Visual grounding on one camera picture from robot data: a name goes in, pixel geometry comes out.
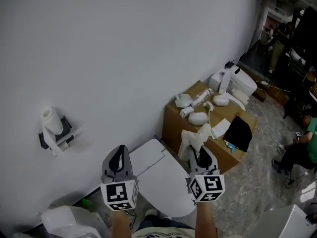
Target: khaki pants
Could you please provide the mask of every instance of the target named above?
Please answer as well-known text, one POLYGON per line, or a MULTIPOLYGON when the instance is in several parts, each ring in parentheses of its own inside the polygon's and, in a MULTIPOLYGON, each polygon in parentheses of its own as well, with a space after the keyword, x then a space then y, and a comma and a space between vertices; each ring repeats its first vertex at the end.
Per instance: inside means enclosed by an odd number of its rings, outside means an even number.
POLYGON ((273 45, 273 52, 272 52, 269 69, 275 70, 275 66, 277 64, 278 58, 281 56, 283 50, 284 50, 284 45, 281 44, 278 40, 275 40, 273 45))

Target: brown cardboard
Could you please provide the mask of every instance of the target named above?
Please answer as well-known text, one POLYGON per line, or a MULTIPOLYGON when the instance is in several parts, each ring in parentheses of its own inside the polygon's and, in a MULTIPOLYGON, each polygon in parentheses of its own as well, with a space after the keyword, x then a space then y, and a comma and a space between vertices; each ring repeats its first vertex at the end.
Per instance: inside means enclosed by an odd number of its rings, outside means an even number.
MULTIPOLYGON (((191 88, 185 91, 185 93, 188 93, 193 98, 207 88, 207 85, 198 81, 191 88)), ((162 137, 164 142, 175 153, 178 153, 179 146, 181 144, 182 130, 197 132, 200 128, 200 126, 191 125, 188 122, 188 118, 182 118, 179 114, 180 110, 180 108, 176 107, 175 102, 171 101, 165 107, 164 113, 162 137)), ((208 114, 207 108, 204 108, 202 105, 196 107, 195 112, 205 112, 208 114)), ((239 115, 240 118, 250 126, 251 132, 254 132, 257 121, 231 102, 226 107, 217 107, 214 105, 214 111, 212 111, 210 115, 211 126, 214 127, 224 118, 226 118, 229 122, 232 122, 235 118, 235 115, 239 115)), ((221 173, 226 172, 238 164, 245 154, 239 149, 235 149, 234 152, 231 153, 231 149, 228 148, 223 141, 223 136, 217 140, 209 137, 204 145, 216 156, 221 173)))

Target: black bag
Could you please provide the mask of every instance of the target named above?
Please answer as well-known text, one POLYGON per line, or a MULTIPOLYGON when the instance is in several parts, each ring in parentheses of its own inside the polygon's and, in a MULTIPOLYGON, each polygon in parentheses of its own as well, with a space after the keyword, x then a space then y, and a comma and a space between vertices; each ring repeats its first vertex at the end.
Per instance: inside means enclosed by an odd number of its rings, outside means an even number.
POLYGON ((223 139, 238 147, 240 150, 247 152, 252 139, 250 126, 240 117, 235 117, 223 139))

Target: green shirt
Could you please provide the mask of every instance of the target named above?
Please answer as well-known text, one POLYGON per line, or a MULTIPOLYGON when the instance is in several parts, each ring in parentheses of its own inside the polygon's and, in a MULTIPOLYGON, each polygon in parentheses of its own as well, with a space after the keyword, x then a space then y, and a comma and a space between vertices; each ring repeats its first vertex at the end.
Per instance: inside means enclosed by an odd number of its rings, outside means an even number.
POLYGON ((309 157, 313 163, 317 163, 317 118, 312 118, 306 132, 313 133, 313 137, 307 143, 306 149, 309 151, 309 157))

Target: toilet paper holder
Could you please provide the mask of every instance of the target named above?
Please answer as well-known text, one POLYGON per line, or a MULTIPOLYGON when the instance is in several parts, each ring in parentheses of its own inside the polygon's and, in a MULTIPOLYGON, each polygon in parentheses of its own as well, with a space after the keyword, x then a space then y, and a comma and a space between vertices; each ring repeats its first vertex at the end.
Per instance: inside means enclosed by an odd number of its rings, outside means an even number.
MULTIPOLYGON (((58 145, 59 143, 62 143, 62 142, 59 142, 62 138, 64 138, 66 135, 68 135, 70 133, 70 130, 72 128, 72 126, 70 125, 69 121, 67 120, 67 118, 65 116, 63 116, 61 119, 60 119, 62 125, 63 125, 63 131, 61 134, 59 135, 55 135, 55 142, 56 144, 58 145)), ((42 148, 44 149, 48 149, 50 148, 49 145, 45 142, 44 140, 44 133, 39 133, 39 139, 40 139, 40 145, 42 148)), ((70 141, 72 141, 74 139, 74 136, 71 135, 68 139, 64 140, 66 141, 66 143, 69 143, 70 141)))

